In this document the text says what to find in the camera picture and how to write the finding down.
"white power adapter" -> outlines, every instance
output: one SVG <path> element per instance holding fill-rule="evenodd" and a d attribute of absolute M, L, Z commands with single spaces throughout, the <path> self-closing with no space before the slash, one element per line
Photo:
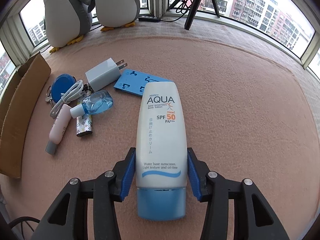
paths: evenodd
<path fill-rule="evenodd" d="M 93 91 L 97 92 L 113 81 L 118 80 L 121 76 L 120 69 L 127 67 L 127 65 L 123 59 L 115 63 L 112 58 L 109 58 L 88 70 L 85 75 Z"/>

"white cable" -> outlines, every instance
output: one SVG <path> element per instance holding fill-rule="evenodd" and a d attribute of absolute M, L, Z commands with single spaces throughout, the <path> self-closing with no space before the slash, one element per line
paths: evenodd
<path fill-rule="evenodd" d="M 79 80 L 75 84 L 73 84 L 72 87 L 69 88 L 66 93 L 64 94 L 61 93 L 62 97 L 50 111 L 50 116 L 53 119 L 56 119 L 63 104 L 68 105 L 70 104 L 71 101 L 78 99 L 84 93 L 84 91 L 82 90 L 83 90 L 83 81 Z"/>

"blue liquid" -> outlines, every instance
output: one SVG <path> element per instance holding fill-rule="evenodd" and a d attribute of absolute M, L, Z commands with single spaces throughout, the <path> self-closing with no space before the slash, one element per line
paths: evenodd
<path fill-rule="evenodd" d="M 100 114 L 113 106 L 113 100 L 108 91 L 100 90 L 82 101 L 86 114 Z"/>

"penguin stuffed toy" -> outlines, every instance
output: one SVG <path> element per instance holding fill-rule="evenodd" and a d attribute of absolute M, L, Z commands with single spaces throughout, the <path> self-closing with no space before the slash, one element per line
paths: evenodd
<path fill-rule="evenodd" d="M 135 26 L 140 15 L 140 0 L 92 0 L 88 7 L 91 12 L 96 7 L 101 31 L 113 30 L 115 27 Z"/>
<path fill-rule="evenodd" d="M 82 40 L 92 26 L 92 14 L 88 13 L 91 0 L 44 0 L 45 30 L 53 49 Z"/>

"gray tube cap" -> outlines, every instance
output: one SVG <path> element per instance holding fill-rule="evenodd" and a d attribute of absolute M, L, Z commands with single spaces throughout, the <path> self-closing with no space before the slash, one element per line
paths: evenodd
<path fill-rule="evenodd" d="M 53 143 L 52 141 L 48 141 L 47 147 L 45 151 L 51 155 L 54 155 L 57 149 L 57 144 Z"/>

